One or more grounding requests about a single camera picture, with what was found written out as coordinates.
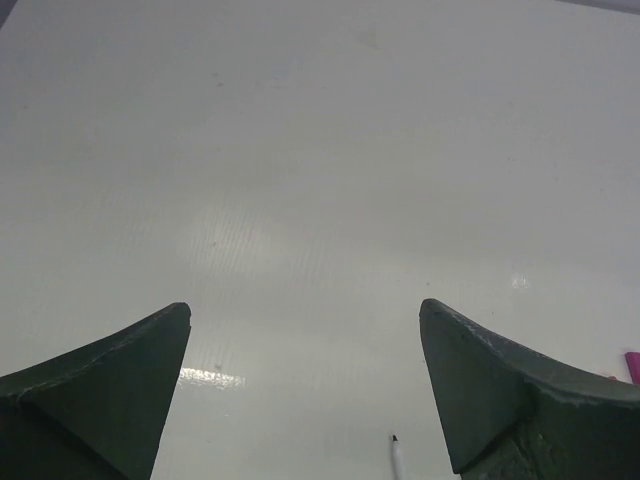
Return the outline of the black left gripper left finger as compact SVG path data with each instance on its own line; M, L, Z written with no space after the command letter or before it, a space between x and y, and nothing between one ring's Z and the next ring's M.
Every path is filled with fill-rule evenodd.
M1 378L4 479L148 479L180 376L191 310L173 303Z

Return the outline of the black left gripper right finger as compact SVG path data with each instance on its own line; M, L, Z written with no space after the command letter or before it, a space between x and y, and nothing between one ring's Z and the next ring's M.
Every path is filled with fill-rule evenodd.
M463 479L636 479L639 388L554 360L422 302L420 337Z

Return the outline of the purple pen cap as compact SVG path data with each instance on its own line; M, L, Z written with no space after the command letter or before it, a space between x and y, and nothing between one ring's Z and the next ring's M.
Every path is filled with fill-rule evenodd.
M640 384L640 353L639 352L626 352L624 358L629 370L629 375L632 383L635 385Z

